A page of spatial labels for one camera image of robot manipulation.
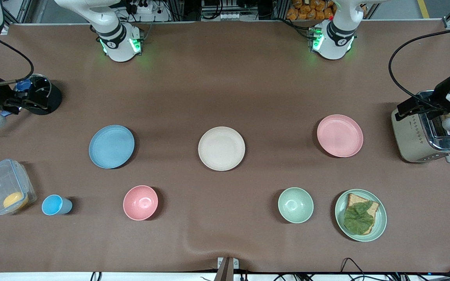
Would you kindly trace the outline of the blue plate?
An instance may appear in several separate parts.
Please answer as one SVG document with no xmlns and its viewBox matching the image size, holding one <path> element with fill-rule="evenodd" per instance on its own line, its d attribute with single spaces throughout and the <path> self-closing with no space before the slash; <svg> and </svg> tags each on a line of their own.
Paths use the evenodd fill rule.
<svg viewBox="0 0 450 281">
<path fill-rule="evenodd" d="M 97 167 L 115 169 L 132 157 L 134 149 L 135 138 L 132 132 L 116 124 L 95 133 L 89 144 L 89 157 Z"/>
</svg>

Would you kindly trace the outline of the black round pot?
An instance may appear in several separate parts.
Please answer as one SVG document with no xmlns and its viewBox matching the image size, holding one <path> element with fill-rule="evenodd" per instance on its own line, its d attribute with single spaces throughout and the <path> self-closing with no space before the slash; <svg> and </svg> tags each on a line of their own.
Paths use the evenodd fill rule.
<svg viewBox="0 0 450 281">
<path fill-rule="evenodd" d="M 34 110 L 30 112 L 42 116 L 57 110 L 62 101 L 62 94 L 58 87 L 49 78 L 41 74 L 33 74 L 28 80 L 30 81 L 30 87 L 23 98 L 48 98 L 49 106 L 49 112 Z"/>
</svg>

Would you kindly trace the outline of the silver toaster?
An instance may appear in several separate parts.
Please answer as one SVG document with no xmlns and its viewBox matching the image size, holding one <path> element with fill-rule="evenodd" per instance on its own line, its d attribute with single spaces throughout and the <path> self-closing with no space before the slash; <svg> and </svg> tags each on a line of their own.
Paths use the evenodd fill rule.
<svg viewBox="0 0 450 281">
<path fill-rule="evenodd" d="M 449 114 L 431 116 L 414 114 L 397 117 L 397 108 L 391 114 L 393 132 L 402 158 L 407 162 L 427 163 L 444 158 L 450 163 L 450 131 L 442 127 Z"/>
</svg>

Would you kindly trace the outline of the pink plate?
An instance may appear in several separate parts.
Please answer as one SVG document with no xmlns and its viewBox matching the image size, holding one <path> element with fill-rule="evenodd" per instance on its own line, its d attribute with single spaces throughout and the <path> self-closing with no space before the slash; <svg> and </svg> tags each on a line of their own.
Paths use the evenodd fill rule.
<svg viewBox="0 0 450 281">
<path fill-rule="evenodd" d="M 356 155 L 364 144 L 361 127 L 343 114 L 331 114 L 323 118 L 318 123 L 316 135 L 320 146 L 337 158 Z"/>
</svg>

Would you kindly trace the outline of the yellow round food piece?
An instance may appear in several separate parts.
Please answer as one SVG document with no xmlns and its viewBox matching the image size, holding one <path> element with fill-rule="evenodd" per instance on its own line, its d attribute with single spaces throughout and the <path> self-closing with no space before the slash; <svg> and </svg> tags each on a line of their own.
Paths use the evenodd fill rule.
<svg viewBox="0 0 450 281">
<path fill-rule="evenodd" d="M 25 206 L 29 201 L 29 198 L 26 194 L 22 192 L 14 192 L 9 194 L 3 201 L 4 208 L 20 208 Z"/>
</svg>

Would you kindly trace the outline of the blue cup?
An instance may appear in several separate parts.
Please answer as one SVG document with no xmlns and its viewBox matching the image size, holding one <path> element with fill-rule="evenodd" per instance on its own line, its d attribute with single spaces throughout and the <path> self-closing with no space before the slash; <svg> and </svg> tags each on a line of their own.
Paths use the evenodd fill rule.
<svg viewBox="0 0 450 281">
<path fill-rule="evenodd" d="M 73 203 L 58 194 L 52 194 L 44 199 L 41 210 L 45 215 L 66 215 L 73 208 Z"/>
</svg>

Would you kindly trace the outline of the brown toast slice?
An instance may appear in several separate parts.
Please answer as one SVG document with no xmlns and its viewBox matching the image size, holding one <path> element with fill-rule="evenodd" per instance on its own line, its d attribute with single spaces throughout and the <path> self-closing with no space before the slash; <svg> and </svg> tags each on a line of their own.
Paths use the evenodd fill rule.
<svg viewBox="0 0 450 281">
<path fill-rule="evenodd" d="M 347 207 L 352 206 L 354 203 L 366 202 L 366 201 L 372 201 L 372 200 L 365 199 L 364 197 L 358 196 L 356 194 L 349 194 L 348 195 L 348 206 Z M 374 219 L 376 220 L 376 215 L 377 215 L 377 211 L 378 211 L 378 209 L 380 207 L 380 204 L 375 202 L 375 201 L 373 201 L 373 202 L 374 202 L 373 206 L 368 210 L 368 213 L 370 215 L 373 215 Z M 374 224 L 375 224 L 375 221 L 374 221 L 373 225 L 368 229 L 368 231 L 366 231 L 364 233 L 364 235 L 370 234 L 370 231 L 373 229 Z"/>
</svg>

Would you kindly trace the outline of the green plate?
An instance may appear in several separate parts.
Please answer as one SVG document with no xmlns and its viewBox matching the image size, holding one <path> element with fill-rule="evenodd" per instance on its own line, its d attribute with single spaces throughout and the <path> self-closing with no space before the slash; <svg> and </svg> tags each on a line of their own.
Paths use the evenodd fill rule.
<svg viewBox="0 0 450 281">
<path fill-rule="evenodd" d="M 365 234 L 358 235 L 351 233 L 348 230 L 348 228 L 344 226 L 344 213 L 347 207 L 349 206 L 350 199 L 357 199 L 357 203 L 364 201 L 373 201 L 374 203 L 377 203 L 376 207 L 374 204 L 370 207 L 371 211 L 374 213 L 373 214 L 374 223 L 370 227 L 370 231 L 366 232 Z M 335 202 L 334 216 L 336 219 L 336 223 L 341 229 L 341 231 L 347 237 L 355 241 L 359 242 L 374 241 L 377 238 L 379 238 L 386 229 L 387 224 L 386 210 L 380 199 L 367 190 L 360 190 L 360 189 L 347 190 L 343 192 L 341 195 L 339 195 L 339 197 Z"/>
</svg>

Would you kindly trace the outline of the green lettuce leaf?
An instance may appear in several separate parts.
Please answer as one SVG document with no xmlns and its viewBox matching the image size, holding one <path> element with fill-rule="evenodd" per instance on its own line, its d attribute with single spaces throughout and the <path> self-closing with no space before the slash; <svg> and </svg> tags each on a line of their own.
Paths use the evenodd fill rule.
<svg viewBox="0 0 450 281">
<path fill-rule="evenodd" d="M 368 213 L 373 203 L 373 201 L 358 202 L 346 208 L 343 225 L 349 232 L 354 235 L 364 235 L 373 225 L 375 219 Z"/>
</svg>

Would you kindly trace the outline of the orange packaged snacks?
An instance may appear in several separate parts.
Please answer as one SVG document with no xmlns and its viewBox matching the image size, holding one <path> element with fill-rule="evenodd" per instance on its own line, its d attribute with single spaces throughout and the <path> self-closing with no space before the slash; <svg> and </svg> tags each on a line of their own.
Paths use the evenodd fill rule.
<svg viewBox="0 0 450 281">
<path fill-rule="evenodd" d="M 336 4 L 331 0 L 291 0 L 286 19 L 331 20 L 336 13 Z"/>
</svg>

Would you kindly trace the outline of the pink bowl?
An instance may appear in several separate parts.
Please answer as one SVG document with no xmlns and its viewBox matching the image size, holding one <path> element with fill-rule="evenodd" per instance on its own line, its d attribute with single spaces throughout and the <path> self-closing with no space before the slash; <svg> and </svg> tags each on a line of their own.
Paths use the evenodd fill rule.
<svg viewBox="0 0 450 281">
<path fill-rule="evenodd" d="M 134 221 L 149 219 L 157 210 L 158 195 L 152 187 L 139 185 L 131 188 L 123 199 L 125 215 Z"/>
</svg>

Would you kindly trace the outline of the white power strip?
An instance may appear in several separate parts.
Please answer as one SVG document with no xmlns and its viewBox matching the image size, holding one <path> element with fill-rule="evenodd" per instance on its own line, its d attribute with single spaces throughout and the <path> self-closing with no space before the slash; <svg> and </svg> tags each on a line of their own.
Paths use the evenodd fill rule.
<svg viewBox="0 0 450 281">
<path fill-rule="evenodd" d="M 152 0 L 130 0 L 130 11 L 132 15 L 152 14 L 153 10 Z"/>
</svg>

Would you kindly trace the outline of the green bowl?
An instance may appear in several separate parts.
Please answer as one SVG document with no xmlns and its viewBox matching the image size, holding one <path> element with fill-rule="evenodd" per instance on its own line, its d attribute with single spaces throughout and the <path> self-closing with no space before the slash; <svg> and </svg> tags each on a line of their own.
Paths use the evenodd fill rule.
<svg viewBox="0 0 450 281">
<path fill-rule="evenodd" d="M 290 187 L 282 191 L 277 200 L 280 215 L 289 223 L 301 224 L 314 213 L 311 195 L 300 187 Z"/>
</svg>

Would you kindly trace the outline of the brown table cover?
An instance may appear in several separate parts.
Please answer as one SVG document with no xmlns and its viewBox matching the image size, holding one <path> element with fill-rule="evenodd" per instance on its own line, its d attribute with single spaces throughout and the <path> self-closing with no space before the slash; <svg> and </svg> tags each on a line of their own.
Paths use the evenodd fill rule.
<svg viewBox="0 0 450 281">
<path fill-rule="evenodd" d="M 22 164 L 36 200 L 0 215 L 0 272 L 194 271 L 234 257 L 255 272 L 336 272 L 352 258 L 366 272 L 450 271 L 450 164 L 404 162 L 391 112 L 407 99 L 391 80 L 391 54 L 441 21 L 365 21 L 350 51 L 322 59 L 280 22 L 153 25 L 143 54 L 116 63 L 87 25 L 13 25 L 2 41 L 20 50 L 61 90 L 46 116 L 26 111 L 0 128 L 0 162 Z M 343 114 L 364 144 L 337 158 L 319 144 L 319 122 Z M 89 157 L 100 129 L 135 138 L 132 157 L 102 169 Z M 198 143 L 225 126 L 245 141 L 229 171 L 206 167 Z M 123 211 L 133 187 L 158 195 L 155 213 Z M 300 187 L 314 201 L 304 223 L 287 222 L 277 200 Z M 334 216 L 347 190 L 382 202 L 384 233 L 347 237 Z M 45 215 L 45 198 L 73 203 Z"/>
</svg>

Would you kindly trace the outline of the beige plate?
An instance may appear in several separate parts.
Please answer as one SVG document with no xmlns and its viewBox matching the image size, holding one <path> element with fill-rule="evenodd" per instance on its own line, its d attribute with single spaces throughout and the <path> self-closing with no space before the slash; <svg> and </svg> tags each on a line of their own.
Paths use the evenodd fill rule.
<svg viewBox="0 0 450 281">
<path fill-rule="evenodd" d="M 245 141 L 239 132 L 219 126 L 202 135 L 198 143 L 198 156 L 209 169 L 229 171 L 242 162 L 245 149 Z"/>
</svg>

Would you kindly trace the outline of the metal table clamp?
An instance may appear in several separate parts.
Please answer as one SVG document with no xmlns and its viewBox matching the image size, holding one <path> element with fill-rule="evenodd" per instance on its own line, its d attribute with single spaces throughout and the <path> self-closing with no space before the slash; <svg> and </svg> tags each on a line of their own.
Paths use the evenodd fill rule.
<svg viewBox="0 0 450 281">
<path fill-rule="evenodd" d="M 218 258 L 218 271 L 214 281 L 234 281 L 234 270 L 239 269 L 239 260 L 231 257 Z"/>
</svg>

